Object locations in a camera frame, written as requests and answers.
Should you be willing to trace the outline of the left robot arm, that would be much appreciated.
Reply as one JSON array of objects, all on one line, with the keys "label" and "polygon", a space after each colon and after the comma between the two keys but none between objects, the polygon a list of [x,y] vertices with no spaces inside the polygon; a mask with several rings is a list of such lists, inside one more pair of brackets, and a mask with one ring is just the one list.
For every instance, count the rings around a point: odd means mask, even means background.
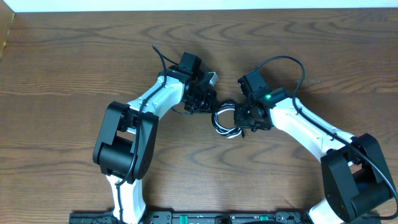
[{"label": "left robot arm", "polygon": [[197,55],[184,52],[164,66],[152,87],[127,103],[106,109],[93,151],[93,162],[111,185],[113,223],[139,223],[146,212],[142,179],[149,169],[160,119],[179,103],[184,113],[211,113],[216,105],[216,72]]}]

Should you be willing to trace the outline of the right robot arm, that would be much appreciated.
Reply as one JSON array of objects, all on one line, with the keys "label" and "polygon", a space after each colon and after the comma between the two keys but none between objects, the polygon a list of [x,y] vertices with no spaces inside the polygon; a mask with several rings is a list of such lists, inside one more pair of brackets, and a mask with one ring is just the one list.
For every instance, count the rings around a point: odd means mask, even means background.
[{"label": "right robot arm", "polygon": [[378,141],[354,136],[308,110],[285,88],[273,90],[257,71],[238,80],[246,101],[234,112],[242,129],[277,128],[292,136],[321,164],[325,199],[308,211],[312,223],[374,221],[370,211],[397,197]]}]

